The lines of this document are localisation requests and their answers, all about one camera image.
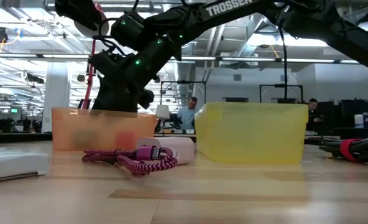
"wooden table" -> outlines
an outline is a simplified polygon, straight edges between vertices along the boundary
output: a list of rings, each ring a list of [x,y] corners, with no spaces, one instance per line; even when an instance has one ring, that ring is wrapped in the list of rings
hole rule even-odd
[[[50,142],[1,144],[52,153]],[[135,177],[52,153],[50,174],[0,182],[0,223],[368,223],[368,166],[307,146],[301,164],[194,164]]]

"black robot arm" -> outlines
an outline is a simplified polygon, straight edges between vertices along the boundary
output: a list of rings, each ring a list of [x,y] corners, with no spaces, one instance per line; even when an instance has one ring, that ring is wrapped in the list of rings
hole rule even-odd
[[[135,11],[126,12],[112,25],[111,37],[138,53],[119,55],[111,49],[90,58],[89,63],[104,75],[93,109],[136,112],[137,103],[148,107],[154,96],[144,90],[146,84],[157,78],[171,57],[181,60],[183,44],[212,27],[253,13],[263,14],[294,37],[323,40],[368,67],[368,32],[342,19],[331,0],[285,2],[284,6],[273,0],[196,3],[146,19]],[[67,12],[64,15],[75,19]]]
[[[172,8],[145,21],[152,21],[149,26],[156,27],[157,31],[165,29],[166,33],[183,35],[185,43],[212,27],[258,12],[290,35],[323,40],[332,48],[368,67],[368,32],[341,18],[334,2],[286,2],[287,11],[284,10],[286,6],[278,7],[274,1],[222,0]],[[180,24],[173,26],[170,22],[173,14],[182,15],[180,19],[173,20],[181,22]]]

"white column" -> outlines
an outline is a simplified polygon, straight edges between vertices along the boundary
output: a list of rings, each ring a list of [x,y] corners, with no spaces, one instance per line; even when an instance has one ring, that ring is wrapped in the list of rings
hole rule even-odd
[[[71,76],[68,63],[49,62],[47,65],[42,133],[52,131],[52,108],[70,105]]]

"person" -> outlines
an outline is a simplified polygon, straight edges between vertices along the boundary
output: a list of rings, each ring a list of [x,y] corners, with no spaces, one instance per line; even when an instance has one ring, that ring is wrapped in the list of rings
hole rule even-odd
[[[307,131],[312,131],[315,123],[323,122],[323,119],[318,116],[316,109],[318,108],[318,101],[314,98],[308,102],[308,123]]]
[[[195,96],[192,96],[190,100],[188,100],[188,106],[182,107],[178,111],[177,116],[182,121],[183,130],[195,129],[193,122],[194,122],[194,115],[196,113],[195,107],[197,102],[198,99]]]

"black frame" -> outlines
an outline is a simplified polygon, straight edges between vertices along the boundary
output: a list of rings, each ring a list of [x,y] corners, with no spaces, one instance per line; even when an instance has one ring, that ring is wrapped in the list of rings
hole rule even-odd
[[[275,87],[275,88],[285,88],[285,85],[284,84],[274,84],[274,85],[268,85],[268,84],[263,84],[263,85],[259,85],[259,99],[260,99],[260,103],[262,102],[262,89],[263,89],[263,86],[272,86],[272,87]],[[300,88],[300,100],[301,102],[300,103],[303,103],[303,85],[287,85],[288,87],[299,87]]]

